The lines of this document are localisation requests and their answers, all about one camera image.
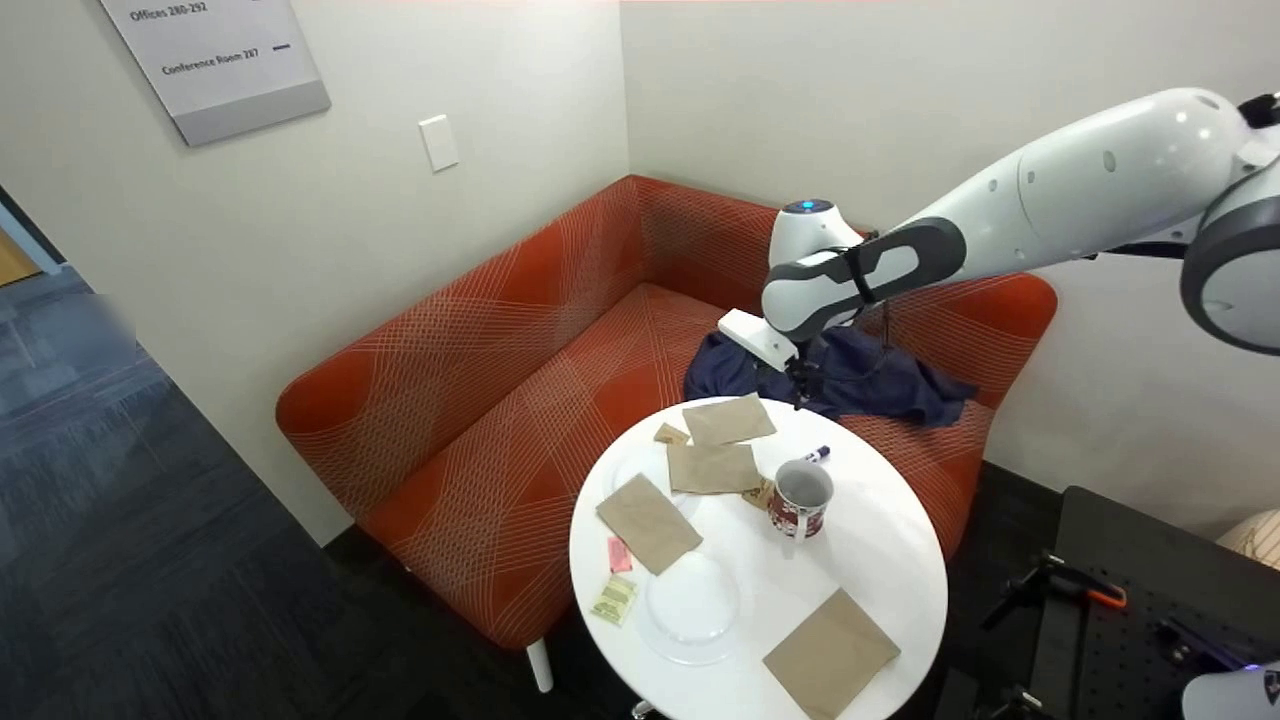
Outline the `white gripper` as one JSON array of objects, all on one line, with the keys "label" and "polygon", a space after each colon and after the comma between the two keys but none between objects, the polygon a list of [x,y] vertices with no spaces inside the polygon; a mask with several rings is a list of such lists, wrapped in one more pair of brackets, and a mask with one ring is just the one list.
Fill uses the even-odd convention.
[{"label": "white gripper", "polygon": [[788,335],[781,335],[763,314],[752,314],[744,306],[726,306],[716,321],[716,332],[738,343],[748,356],[754,356],[771,371],[782,371],[801,356],[801,349]]}]

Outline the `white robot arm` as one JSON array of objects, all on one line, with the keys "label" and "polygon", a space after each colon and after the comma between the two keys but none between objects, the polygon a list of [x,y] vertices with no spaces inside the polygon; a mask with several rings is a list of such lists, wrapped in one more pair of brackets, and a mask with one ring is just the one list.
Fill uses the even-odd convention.
[{"label": "white robot arm", "polygon": [[793,199],[766,235],[759,311],[720,332],[788,371],[855,311],[936,285],[1098,250],[1179,250],[1183,311],[1217,339],[1280,352],[1280,96],[1164,89],[1063,123],[863,238],[833,199]]}]

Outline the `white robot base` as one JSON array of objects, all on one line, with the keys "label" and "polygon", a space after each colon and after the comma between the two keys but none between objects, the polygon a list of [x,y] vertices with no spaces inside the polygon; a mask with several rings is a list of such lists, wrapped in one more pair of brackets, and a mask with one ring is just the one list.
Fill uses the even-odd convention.
[{"label": "white robot base", "polygon": [[1280,720],[1280,663],[1202,673],[1179,697],[1183,720]]}]

